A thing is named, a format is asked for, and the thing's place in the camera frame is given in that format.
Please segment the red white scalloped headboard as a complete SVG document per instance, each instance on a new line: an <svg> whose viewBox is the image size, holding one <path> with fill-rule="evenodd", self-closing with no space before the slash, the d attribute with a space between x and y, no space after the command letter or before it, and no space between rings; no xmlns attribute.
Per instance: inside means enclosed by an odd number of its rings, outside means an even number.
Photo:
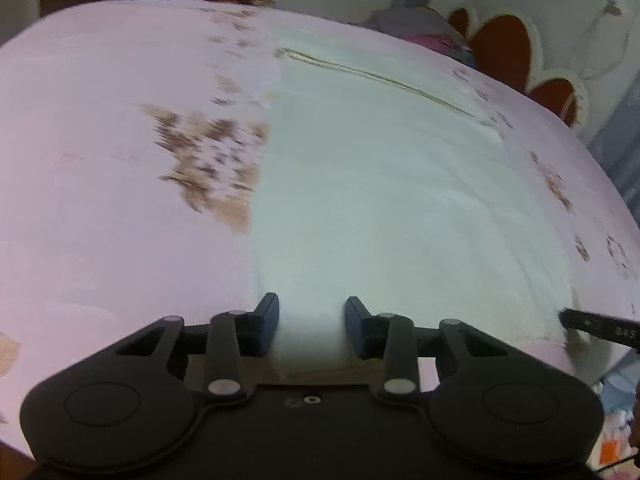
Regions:
<svg viewBox="0 0 640 480"><path fill-rule="evenodd" d="M558 116L579 132L587 125L590 99L584 82L567 68L544 66L537 26L515 11L499 11L481 21L469 6L450 12L447 22L470 47L476 69Z"/></svg>

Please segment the pink floral bed sheet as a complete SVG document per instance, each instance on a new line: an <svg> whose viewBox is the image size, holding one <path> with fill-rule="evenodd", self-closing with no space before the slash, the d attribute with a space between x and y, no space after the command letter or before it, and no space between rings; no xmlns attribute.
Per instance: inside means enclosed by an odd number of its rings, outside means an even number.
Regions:
<svg viewBox="0 0 640 480"><path fill-rule="evenodd" d="M451 58L323 18L194 0L75 6L1 49L1 437L32 387L140 327L265 295L252 203L279 84L274 26L425 63L484 108L570 262L570 308L639 315L639 230L574 131ZM567 343L593 382L623 350Z"/></svg>

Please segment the white knit sweater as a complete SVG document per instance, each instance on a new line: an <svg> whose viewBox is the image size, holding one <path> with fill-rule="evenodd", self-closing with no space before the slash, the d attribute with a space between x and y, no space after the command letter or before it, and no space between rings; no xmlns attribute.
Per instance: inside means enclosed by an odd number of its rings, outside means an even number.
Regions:
<svg viewBox="0 0 640 480"><path fill-rule="evenodd" d="M274 367L352 367L356 296L420 326L458 318L570 370L570 262L470 90L335 37L271 35L280 78L250 234L280 298Z"/></svg>

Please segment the stack of folded clothes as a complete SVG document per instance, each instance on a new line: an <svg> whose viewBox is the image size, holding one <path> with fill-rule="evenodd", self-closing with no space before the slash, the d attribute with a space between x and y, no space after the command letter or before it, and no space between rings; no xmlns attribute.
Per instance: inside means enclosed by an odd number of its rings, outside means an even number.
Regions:
<svg viewBox="0 0 640 480"><path fill-rule="evenodd" d="M475 66L473 52L460 32L430 8L374 11L362 26L446 55L466 66Z"/></svg>

